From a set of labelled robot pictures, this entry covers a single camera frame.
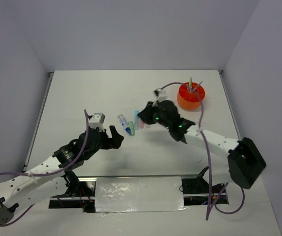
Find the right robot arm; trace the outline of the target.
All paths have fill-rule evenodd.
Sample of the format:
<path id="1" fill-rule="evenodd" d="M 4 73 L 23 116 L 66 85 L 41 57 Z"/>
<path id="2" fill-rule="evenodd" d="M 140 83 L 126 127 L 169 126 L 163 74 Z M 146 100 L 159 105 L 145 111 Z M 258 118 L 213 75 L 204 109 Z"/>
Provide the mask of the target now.
<path id="1" fill-rule="evenodd" d="M 266 168 L 265 160 L 251 139 L 232 139 L 202 129 L 193 121 L 182 118 L 170 100 L 148 102 L 138 117 L 146 124 L 162 125 L 177 142 L 204 148 L 227 161 L 227 171 L 215 177 L 203 176 L 198 179 L 197 186 L 202 192 L 209 192 L 215 185 L 214 180 L 219 183 L 233 182 L 250 189 Z"/>

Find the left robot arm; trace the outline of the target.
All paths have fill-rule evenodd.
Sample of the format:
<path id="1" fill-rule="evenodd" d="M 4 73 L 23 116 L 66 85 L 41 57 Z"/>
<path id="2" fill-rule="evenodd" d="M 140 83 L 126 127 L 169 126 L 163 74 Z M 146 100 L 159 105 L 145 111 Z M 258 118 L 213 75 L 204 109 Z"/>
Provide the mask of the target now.
<path id="1" fill-rule="evenodd" d="M 0 183 L 0 227 L 13 224 L 16 222 L 15 214 L 26 214 L 46 198 L 77 195 L 80 181 L 73 170 L 101 149 L 120 148 L 124 137 L 113 125 L 110 131 L 109 137 L 105 130 L 88 127 L 38 166 L 25 173 L 8 173 L 13 178 Z"/>

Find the yellow gel pen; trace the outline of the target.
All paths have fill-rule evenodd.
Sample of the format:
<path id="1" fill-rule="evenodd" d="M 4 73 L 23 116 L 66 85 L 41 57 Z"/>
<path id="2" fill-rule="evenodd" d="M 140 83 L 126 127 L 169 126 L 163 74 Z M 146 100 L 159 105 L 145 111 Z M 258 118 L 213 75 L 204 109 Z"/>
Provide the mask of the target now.
<path id="1" fill-rule="evenodd" d="M 192 92 L 192 83 L 193 83 L 193 78 L 190 77 L 189 82 L 188 82 L 188 89 L 190 92 Z"/>

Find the light blue highlighter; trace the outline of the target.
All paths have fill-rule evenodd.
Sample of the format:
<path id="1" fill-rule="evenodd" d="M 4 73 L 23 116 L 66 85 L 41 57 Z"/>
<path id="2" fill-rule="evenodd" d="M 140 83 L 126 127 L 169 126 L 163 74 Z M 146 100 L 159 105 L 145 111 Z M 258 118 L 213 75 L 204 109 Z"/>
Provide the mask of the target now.
<path id="1" fill-rule="evenodd" d="M 139 111 L 134 111 L 134 129 L 139 130 L 140 128 L 140 118 L 138 117 Z"/>

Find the small green highlighter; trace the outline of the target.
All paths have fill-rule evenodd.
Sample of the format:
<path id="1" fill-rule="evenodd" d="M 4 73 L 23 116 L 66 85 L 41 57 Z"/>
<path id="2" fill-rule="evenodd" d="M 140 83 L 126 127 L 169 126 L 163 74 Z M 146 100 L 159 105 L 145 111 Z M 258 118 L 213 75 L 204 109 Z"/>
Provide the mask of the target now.
<path id="1" fill-rule="evenodd" d="M 130 136 L 135 136 L 135 129 L 134 129 L 134 123 L 132 121 L 128 121 L 129 129 L 131 131 Z"/>

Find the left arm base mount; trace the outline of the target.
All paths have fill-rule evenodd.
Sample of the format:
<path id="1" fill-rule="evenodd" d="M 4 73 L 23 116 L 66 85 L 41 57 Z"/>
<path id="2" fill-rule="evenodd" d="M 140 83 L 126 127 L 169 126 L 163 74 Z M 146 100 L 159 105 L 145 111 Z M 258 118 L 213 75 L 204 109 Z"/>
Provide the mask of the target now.
<path id="1" fill-rule="evenodd" d="M 67 172 L 63 178 L 67 190 L 50 198 L 49 209 L 78 208 L 84 213 L 95 213 L 96 180 L 81 180 L 73 172 Z"/>

